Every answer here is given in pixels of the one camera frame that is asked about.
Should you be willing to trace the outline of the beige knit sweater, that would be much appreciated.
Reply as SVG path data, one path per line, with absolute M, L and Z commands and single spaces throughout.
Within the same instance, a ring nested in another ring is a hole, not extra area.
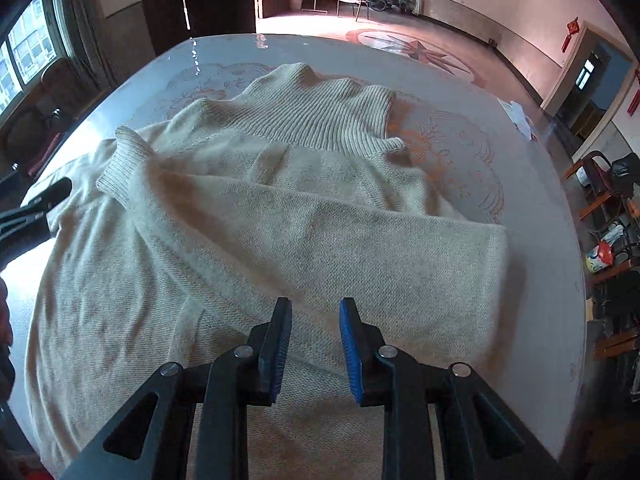
M 51 474 L 163 363 L 212 362 L 283 296 L 283 391 L 250 416 L 250 473 L 378 478 L 383 419 L 352 403 L 338 304 L 419 359 L 475 362 L 508 266 L 506 231 L 466 220 L 387 134 L 394 99 L 283 65 L 70 167 L 25 365 Z

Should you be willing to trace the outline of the colourful snack bag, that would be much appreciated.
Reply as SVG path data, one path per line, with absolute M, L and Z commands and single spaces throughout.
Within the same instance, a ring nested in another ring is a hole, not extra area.
M 613 262 L 612 246 L 606 240 L 600 240 L 597 246 L 594 246 L 585 256 L 586 269 L 591 274 L 607 269 Z

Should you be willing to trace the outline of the wooden shelf rack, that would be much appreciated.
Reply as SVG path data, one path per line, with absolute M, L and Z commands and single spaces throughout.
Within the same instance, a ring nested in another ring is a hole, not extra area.
M 594 344 L 593 359 L 617 358 L 639 349 L 639 197 L 634 194 L 639 189 L 639 157 L 630 153 L 611 162 L 592 151 L 574 162 L 565 177 L 585 185 L 588 204 L 578 217 L 594 222 L 594 246 L 600 240 L 612 246 L 612 266 L 597 274 L 587 272 L 592 317 L 608 321 L 613 331 Z

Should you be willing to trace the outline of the white paper sheet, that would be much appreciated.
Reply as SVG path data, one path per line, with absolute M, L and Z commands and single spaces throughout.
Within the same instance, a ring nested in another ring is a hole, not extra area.
M 515 128 L 518 129 L 518 132 L 521 133 L 525 139 L 537 142 L 538 139 L 535 134 L 534 126 L 526 116 L 521 104 L 515 101 L 506 102 L 498 100 L 498 102 L 506 113 L 506 116 L 509 117 L 510 122 L 512 122 Z

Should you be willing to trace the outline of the black bicycle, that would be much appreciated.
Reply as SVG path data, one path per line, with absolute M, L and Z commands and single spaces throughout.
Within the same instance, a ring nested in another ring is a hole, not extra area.
M 416 0 L 366 0 L 368 7 L 375 12 L 397 9 L 401 13 L 413 14 Z

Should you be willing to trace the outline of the red Chinese knot ornament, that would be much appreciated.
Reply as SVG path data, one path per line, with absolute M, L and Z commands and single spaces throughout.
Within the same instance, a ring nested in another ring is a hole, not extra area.
M 579 26 L 579 18 L 574 18 L 573 21 L 570 21 L 567 25 L 567 34 L 563 40 L 562 46 L 561 46 L 561 52 L 565 53 L 568 49 L 568 46 L 570 45 L 570 42 L 572 41 L 572 38 L 576 35 L 579 34 L 580 32 L 580 26 Z

